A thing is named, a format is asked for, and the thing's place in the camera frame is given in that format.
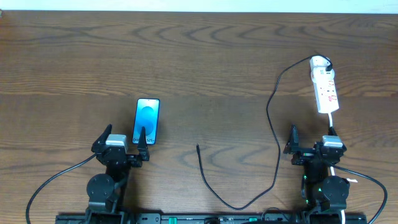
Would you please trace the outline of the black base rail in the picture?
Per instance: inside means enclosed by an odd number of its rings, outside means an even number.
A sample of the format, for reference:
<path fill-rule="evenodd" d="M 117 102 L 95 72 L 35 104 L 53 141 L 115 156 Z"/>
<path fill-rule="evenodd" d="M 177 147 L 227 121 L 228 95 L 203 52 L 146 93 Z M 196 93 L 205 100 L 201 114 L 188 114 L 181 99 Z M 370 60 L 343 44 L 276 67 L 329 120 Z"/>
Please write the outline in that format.
<path fill-rule="evenodd" d="M 127 224 L 234 224 L 234 223 L 303 223 L 299 218 L 280 213 L 265 215 L 161 215 L 158 213 L 140 213 L 137 215 L 58 215 L 55 224 L 85 223 L 127 223 Z"/>

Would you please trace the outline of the blue Galaxy smartphone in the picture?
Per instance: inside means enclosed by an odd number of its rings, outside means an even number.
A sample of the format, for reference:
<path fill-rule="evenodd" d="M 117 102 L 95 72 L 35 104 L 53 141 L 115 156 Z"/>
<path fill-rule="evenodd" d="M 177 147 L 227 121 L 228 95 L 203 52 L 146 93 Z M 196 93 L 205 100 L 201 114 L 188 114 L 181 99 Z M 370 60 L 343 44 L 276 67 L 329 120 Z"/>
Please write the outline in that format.
<path fill-rule="evenodd" d="M 136 106 L 136 117 L 132 134 L 132 143 L 137 144 L 141 129 L 146 129 L 147 144 L 155 144 L 159 121 L 160 100 L 155 98 L 139 98 Z"/>

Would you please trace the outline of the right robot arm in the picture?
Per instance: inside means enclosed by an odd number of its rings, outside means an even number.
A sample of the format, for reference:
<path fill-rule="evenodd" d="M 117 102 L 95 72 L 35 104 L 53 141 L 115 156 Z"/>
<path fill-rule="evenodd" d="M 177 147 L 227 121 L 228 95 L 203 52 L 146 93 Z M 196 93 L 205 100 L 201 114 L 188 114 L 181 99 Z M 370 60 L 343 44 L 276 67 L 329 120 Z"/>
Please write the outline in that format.
<path fill-rule="evenodd" d="M 297 127 L 291 125 L 284 153 L 292 155 L 293 165 L 304 169 L 301 194 L 307 207 L 300 212 L 303 223 L 345 222 L 341 212 L 346 209 L 350 183 L 328 173 L 345 151 L 346 146 L 332 127 L 313 147 L 300 147 Z"/>

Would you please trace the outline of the white power strip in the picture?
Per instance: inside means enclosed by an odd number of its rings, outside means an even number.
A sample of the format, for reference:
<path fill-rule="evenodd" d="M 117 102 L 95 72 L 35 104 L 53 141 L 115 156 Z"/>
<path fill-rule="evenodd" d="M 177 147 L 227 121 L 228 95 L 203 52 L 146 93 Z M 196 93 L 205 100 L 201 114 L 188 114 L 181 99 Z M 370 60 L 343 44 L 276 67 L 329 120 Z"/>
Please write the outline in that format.
<path fill-rule="evenodd" d="M 328 114 L 339 109 L 335 87 L 335 71 L 328 58 L 314 56 L 310 59 L 311 79 L 315 90 L 317 110 Z"/>

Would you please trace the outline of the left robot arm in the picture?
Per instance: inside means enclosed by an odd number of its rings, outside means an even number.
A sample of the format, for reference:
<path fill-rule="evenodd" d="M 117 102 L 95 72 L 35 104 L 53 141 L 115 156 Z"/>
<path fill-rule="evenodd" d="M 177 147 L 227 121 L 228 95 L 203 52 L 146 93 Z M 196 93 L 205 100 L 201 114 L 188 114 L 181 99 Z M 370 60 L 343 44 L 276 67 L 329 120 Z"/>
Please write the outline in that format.
<path fill-rule="evenodd" d="M 86 192 L 89 196 L 85 223 L 136 223 L 137 215 L 123 207 L 130 170 L 142 167 L 150 158 L 146 129 L 142 128 L 137 144 L 138 154 L 128 154 L 125 135 L 112 134 L 108 125 L 93 143 L 91 151 L 106 172 L 92 177 Z"/>

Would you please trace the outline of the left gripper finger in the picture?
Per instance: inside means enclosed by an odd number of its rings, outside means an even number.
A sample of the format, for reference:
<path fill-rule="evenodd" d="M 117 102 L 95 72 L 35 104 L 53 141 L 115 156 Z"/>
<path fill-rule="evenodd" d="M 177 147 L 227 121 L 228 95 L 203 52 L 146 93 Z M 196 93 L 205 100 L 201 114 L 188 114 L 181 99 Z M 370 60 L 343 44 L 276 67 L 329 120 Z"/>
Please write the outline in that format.
<path fill-rule="evenodd" d="M 137 143 L 137 150 L 139 151 L 139 155 L 143 161 L 149 161 L 150 154 L 146 141 L 146 129 L 144 126 L 141 128 L 139 140 Z"/>
<path fill-rule="evenodd" d="M 107 148 L 106 140 L 111 134 L 112 127 L 112 124 L 107 125 L 103 133 L 94 141 L 91 147 L 92 152 L 103 152 Z"/>

